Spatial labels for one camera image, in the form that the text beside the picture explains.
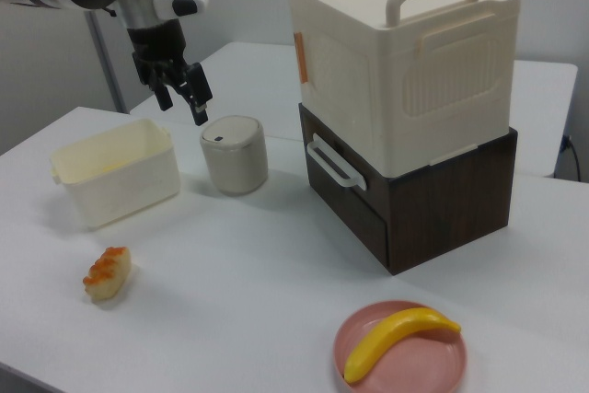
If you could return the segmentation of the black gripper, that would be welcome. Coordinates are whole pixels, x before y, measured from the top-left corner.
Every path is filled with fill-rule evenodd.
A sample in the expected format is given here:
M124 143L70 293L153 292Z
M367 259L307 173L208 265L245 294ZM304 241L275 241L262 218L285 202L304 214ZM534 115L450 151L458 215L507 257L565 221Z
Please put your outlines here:
M178 19L143 29L127 29L133 45L133 61L140 81L150 86L159 108L169 110L173 101L167 86L180 90L188 103L194 123L208 122L207 102L213 98L205 72L199 63L187 65L186 41Z

